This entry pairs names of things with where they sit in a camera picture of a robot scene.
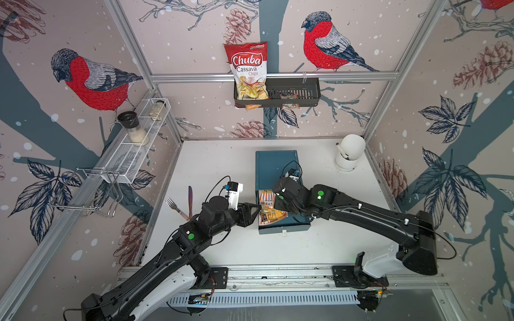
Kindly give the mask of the teal drawer cabinet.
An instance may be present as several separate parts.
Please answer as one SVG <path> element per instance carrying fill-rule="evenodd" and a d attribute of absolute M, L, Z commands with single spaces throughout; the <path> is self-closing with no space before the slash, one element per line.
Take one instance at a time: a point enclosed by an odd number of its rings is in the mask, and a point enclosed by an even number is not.
<path fill-rule="evenodd" d="M 257 151 L 255 153 L 255 190 L 272 190 L 287 171 L 300 171 L 298 153 L 291 151 Z"/>

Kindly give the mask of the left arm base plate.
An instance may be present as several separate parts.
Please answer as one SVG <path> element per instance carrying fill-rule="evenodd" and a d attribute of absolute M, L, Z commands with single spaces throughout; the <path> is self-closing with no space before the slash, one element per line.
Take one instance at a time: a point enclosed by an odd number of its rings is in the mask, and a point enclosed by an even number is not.
<path fill-rule="evenodd" d="M 197 277 L 192 289 L 226 289 L 228 280 L 227 267 L 211 267 Z"/>

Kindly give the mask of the orange seed bag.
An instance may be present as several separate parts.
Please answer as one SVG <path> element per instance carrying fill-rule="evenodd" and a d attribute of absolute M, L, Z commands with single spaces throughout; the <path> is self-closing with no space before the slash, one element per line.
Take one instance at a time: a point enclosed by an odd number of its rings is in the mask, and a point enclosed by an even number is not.
<path fill-rule="evenodd" d="M 286 211 L 281 211 L 274 208 L 276 194 L 271 190 L 260 190 L 258 192 L 259 204 L 262 206 L 259 216 L 259 226 L 270 226 L 273 223 L 282 221 L 288 218 Z"/>

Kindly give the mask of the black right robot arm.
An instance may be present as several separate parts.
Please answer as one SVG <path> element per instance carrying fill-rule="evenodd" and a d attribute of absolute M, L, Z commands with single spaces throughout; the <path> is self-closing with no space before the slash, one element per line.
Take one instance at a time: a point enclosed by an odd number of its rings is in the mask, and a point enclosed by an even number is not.
<path fill-rule="evenodd" d="M 353 224 L 393 241 L 376 254 L 357 254 L 352 272 L 335 277 L 335 283 L 355 289 L 385 286 L 388 273 L 402 267 L 424 276 L 438 273 L 435 224 L 431 214 L 400 213 L 354 199 L 326 185 L 307 189 L 290 177 L 273 187 L 275 208 L 312 219 Z"/>

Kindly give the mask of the teal top drawer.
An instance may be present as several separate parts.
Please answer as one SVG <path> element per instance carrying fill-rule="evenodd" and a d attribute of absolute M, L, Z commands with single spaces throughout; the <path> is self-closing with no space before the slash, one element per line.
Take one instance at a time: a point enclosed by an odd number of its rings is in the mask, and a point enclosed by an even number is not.
<path fill-rule="evenodd" d="M 274 208 L 280 210 L 279 205 L 281 202 L 275 198 Z M 266 234 L 287 234 L 292 233 L 296 231 L 307 231 L 311 227 L 311 222 L 308 218 L 302 217 L 300 215 L 293 215 L 292 213 L 288 213 L 288 218 L 283 219 L 282 221 L 279 221 L 277 223 L 273 223 L 270 226 L 259 226 L 259 216 L 258 216 L 258 232 L 261 235 Z"/>

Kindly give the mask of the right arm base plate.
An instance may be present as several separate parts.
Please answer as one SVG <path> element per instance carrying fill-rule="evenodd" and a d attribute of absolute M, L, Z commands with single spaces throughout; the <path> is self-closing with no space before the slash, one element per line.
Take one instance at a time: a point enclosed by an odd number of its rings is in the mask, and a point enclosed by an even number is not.
<path fill-rule="evenodd" d="M 387 288 L 388 278 L 373 278 L 364 272 L 354 272 L 354 266 L 332 266 L 332 280 L 336 288 L 353 288 L 364 290 L 366 288 Z"/>

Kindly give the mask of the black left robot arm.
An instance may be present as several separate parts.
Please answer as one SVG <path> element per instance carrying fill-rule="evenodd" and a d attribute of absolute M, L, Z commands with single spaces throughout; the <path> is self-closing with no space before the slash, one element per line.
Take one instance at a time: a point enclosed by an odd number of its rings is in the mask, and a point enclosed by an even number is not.
<path fill-rule="evenodd" d="M 214 236 L 234 226 L 253 224 L 261 205 L 215 196 L 203 203 L 199 214 L 179 226 L 150 262 L 113 290 L 91 294 L 81 303 L 83 320 L 144 320 L 174 295 L 190 288 L 209 286 L 210 266 L 202 257 Z"/>

